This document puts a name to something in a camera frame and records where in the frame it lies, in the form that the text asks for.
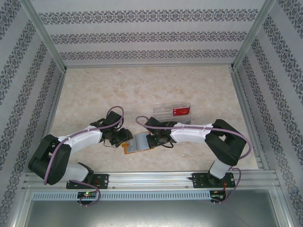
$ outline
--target marble floor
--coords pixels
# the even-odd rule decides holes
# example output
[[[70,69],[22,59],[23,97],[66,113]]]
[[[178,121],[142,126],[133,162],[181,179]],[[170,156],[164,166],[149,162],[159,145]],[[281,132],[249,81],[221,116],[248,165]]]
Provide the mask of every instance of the marble floor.
[[[227,66],[68,69],[51,133],[62,136],[82,130],[120,105],[125,110],[124,127],[136,134],[146,131],[135,123],[136,116],[152,116],[156,104],[183,101],[191,103],[192,124],[224,119],[248,136]],[[128,155],[122,147],[100,143],[70,159],[97,172],[208,170],[214,160],[207,145],[187,142]],[[237,166],[257,169],[253,152]]]

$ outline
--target clear plastic box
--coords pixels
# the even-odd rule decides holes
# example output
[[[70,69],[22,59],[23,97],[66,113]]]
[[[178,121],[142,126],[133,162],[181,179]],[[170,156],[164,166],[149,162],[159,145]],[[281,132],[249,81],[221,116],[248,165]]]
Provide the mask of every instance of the clear plastic box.
[[[191,105],[189,102],[160,104],[153,107],[154,118],[159,122],[176,121],[191,123]]]

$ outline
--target red label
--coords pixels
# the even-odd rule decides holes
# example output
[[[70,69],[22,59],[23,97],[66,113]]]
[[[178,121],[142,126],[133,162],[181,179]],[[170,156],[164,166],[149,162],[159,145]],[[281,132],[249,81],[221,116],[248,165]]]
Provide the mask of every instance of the red label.
[[[188,115],[189,112],[190,112],[190,107],[173,109],[174,116]]]

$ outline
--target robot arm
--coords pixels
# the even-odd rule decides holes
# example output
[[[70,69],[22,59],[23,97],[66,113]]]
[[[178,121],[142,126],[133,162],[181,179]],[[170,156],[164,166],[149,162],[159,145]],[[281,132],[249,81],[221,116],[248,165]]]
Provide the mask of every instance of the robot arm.
[[[221,131],[205,130],[204,128],[225,129],[239,133],[224,120],[216,120],[208,125],[185,125],[177,122],[159,122],[151,117],[145,124],[153,127],[176,127],[176,129],[149,129],[151,133],[146,136],[150,148],[164,145],[166,143],[195,142],[206,143],[217,159],[209,170],[209,182],[216,184],[225,176],[231,166],[237,165],[246,141],[242,138]],[[189,129],[187,127],[201,127],[200,129]]]
[[[53,154],[61,141],[69,138],[59,147],[53,160],[52,167],[47,178],[47,183],[53,185],[60,180],[76,180],[91,183],[94,171],[82,163],[68,164],[69,158],[84,147],[97,144],[105,140],[109,140],[111,145],[118,147],[121,143],[132,139],[133,137],[129,130],[124,128],[119,129],[115,126],[103,130],[92,131],[92,129],[95,128],[114,124],[120,118],[121,116],[119,114],[111,111],[106,119],[100,119],[86,127],[85,130],[87,130],[87,133],[81,133],[72,138],[70,138],[69,135],[60,137],[55,137],[53,135],[45,136],[31,158],[28,168],[44,179],[51,159],[51,154]]]

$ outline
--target patterned wallpaper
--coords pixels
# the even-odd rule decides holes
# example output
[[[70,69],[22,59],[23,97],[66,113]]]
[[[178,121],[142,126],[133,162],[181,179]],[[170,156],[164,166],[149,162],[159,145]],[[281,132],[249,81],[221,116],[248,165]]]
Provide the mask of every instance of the patterned wallpaper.
[[[0,227],[40,143],[61,72],[17,0],[0,0]]]
[[[232,63],[264,0],[33,0],[67,66]]]
[[[303,226],[302,1],[279,0],[238,68],[267,161]]]

